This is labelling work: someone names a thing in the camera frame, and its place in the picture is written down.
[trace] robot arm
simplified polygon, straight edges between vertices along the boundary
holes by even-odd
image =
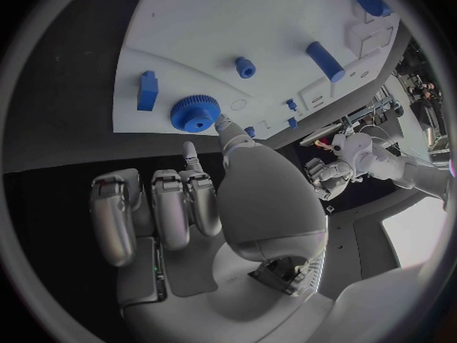
[[[332,146],[338,156],[336,162],[325,165],[321,160],[313,159],[305,167],[322,200],[335,198],[349,181],[358,181],[360,175],[370,174],[382,180],[391,179],[402,188],[417,188],[446,202],[449,183],[446,171],[418,165],[410,156],[395,156],[373,143],[366,133],[354,133],[348,137],[338,134]]]

